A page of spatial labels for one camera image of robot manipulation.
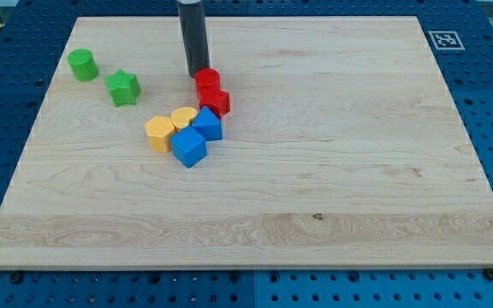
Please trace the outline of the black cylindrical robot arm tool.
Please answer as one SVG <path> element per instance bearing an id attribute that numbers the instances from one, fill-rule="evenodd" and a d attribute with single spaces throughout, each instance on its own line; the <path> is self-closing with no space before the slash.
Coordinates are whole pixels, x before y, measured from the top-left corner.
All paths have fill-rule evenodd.
<path id="1" fill-rule="evenodd" d="M 202 0 L 178 0 L 177 8 L 187 69 L 193 78 L 200 69 L 210 67 L 204 4 Z"/>

